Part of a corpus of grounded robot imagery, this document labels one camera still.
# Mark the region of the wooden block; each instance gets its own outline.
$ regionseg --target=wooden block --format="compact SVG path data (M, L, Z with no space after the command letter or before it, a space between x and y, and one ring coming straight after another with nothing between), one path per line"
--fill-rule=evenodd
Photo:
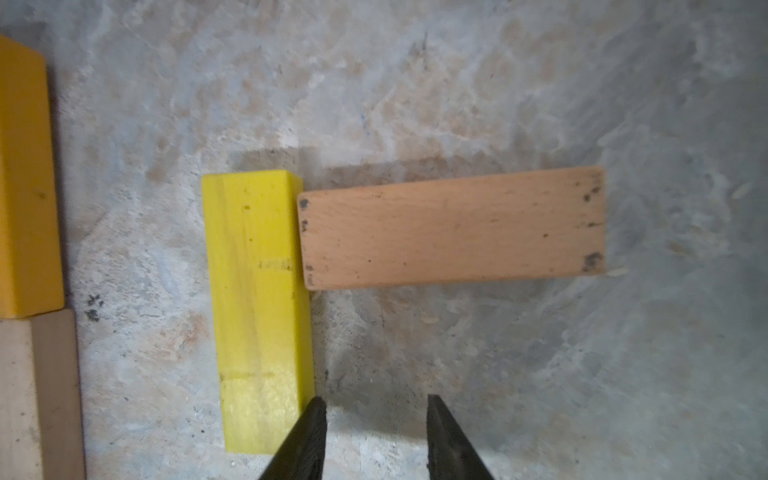
M0 320L0 478L84 480L71 310Z
M281 170L203 178L224 442L274 454L314 396L296 195Z
M602 273L599 167L299 195L310 290Z
M0 35L0 318L64 307L45 59Z

